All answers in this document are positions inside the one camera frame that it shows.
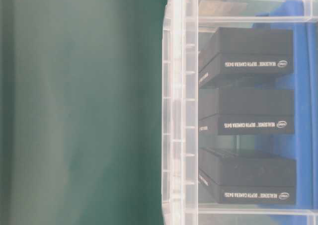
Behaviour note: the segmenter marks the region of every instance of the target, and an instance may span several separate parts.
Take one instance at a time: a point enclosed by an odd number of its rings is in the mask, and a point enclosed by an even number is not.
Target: black product box
[[[218,203],[294,204],[296,161],[257,150],[199,149],[199,180]]]
[[[278,204],[293,205],[295,187],[223,186],[213,182],[199,170],[199,182],[219,204]]]
[[[202,89],[199,92],[199,132],[292,134],[294,92],[231,87]]]
[[[199,54],[199,86],[225,80],[290,74],[294,70],[293,31],[220,27]]]

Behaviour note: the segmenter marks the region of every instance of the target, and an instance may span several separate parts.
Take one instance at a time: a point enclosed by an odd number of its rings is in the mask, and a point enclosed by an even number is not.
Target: intel logo
[[[277,123],[276,126],[277,126],[277,128],[284,128],[284,127],[287,126],[287,122],[285,122],[285,121],[280,121],[280,122]]]
[[[277,66],[278,66],[279,68],[284,68],[284,67],[286,67],[287,65],[288,65],[288,62],[287,62],[286,60],[282,60],[282,61],[278,62],[278,64],[277,64]]]
[[[281,194],[278,196],[278,198],[279,198],[280,200],[286,200],[286,199],[289,198],[289,193],[281,193]]]

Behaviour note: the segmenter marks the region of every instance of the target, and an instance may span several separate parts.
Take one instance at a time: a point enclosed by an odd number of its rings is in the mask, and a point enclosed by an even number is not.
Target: clear plastic bin
[[[285,4],[290,4],[288,13],[281,11]],[[301,6],[301,10],[293,9],[294,5]],[[166,225],[318,223],[315,210],[318,209],[317,20],[317,0],[168,0],[162,39],[162,212]],[[270,84],[274,89],[295,92],[294,133],[275,136],[200,133],[199,55],[220,27],[293,31],[294,71],[281,76],[290,78],[275,79],[274,83],[258,78],[260,83],[252,85],[262,90]],[[303,46],[306,55],[298,46],[302,37],[306,37]],[[295,203],[216,202],[204,188],[204,180],[199,180],[199,148],[202,147],[261,148],[294,159],[297,162]]]

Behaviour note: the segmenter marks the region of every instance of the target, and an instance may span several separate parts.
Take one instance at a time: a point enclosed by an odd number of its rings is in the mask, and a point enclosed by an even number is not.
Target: stacked boxes
[[[291,30],[219,28],[199,55],[199,134],[293,134],[294,92],[261,89],[293,66]],[[218,203],[295,203],[296,162],[257,150],[200,149],[199,180]]]

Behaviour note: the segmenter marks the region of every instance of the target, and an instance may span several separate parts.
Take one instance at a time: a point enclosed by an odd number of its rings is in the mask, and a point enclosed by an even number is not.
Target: green fabric
[[[166,0],[1,0],[2,222],[161,225]]]

